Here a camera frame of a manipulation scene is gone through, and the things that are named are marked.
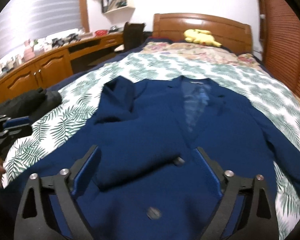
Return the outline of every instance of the jacket sleeve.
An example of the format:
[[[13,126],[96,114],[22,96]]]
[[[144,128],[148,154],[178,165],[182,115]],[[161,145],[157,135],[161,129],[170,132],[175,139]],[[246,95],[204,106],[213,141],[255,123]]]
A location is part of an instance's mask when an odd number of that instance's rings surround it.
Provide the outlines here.
[[[263,131],[274,161],[290,177],[300,197],[300,151],[276,128],[276,126],[259,110],[251,107],[251,115]]]

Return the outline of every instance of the wooden wardrobe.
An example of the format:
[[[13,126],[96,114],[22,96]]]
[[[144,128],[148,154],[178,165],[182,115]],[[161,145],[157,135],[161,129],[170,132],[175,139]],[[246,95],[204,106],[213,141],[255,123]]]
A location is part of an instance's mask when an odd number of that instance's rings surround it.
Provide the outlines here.
[[[263,63],[300,98],[300,21],[285,0],[259,0]]]

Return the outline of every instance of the bed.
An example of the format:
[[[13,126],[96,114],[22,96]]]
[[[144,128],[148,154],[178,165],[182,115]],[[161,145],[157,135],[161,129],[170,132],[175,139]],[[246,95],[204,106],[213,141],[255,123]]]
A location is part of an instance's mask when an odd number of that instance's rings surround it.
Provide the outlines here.
[[[185,43],[183,32],[187,29],[207,29],[224,47]],[[298,98],[273,79],[251,53],[249,25],[202,14],[155,14],[153,37],[141,47],[56,86],[62,95],[62,104],[33,124],[32,136],[18,139],[12,146],[4,163],[7,170],[4,186],[84,126],[98,109],[103,85],[119,75],[133,82],[170,80],[180,75],[210,78],[246,96],[300,150]],[[280,239],[284,239],[300,219],[300,199],[280,167],[276,163],[274,167],[277,176],[275,207]]]

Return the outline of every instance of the wooden chair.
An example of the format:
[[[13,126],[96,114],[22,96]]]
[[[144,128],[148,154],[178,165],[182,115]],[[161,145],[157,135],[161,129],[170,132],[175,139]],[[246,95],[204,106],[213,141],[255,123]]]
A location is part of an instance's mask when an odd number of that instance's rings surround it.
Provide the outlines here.
[[[123,29],[123,46],[119,46],[114,51],[126,52],[139,47],[143,42],[143,29],[145,23],[126,22]]]

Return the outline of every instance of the metal screw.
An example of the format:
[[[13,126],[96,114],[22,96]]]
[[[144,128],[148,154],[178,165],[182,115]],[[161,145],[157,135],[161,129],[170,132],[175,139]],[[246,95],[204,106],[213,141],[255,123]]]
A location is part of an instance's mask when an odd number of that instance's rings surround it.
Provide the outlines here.
[[[225,171],[225,175],[227,177],[233,177],[234,176],[234,172],[233,171]]]
[[[185,163],[185,160],[182,159],[182,158],[180,158],[180,157],[176,158],[176,159],[173,161],[173,164],[176,165],[176,166],[181,166],[181,165],[183,165],[184,163]]]
[[[148,211],[147,211],[147,216],[151,219],[151,220],[157,220],[161,217],[161,212],[159,209],[154,208],[154,207],[149,207]]]
[[[30,179],[36,179],[37,177],[38,177],[37,173],[32,173],[29,178]]]
[[[264,179],[265,179],[265,177],[262,176],[261,174],[258,174],[258,175],[256,176],[256,178],[257,178],[258,180],[264,180]]]
[[[59,173],[60,175],[67,175],[69,173],[69,169],[62,169]]]

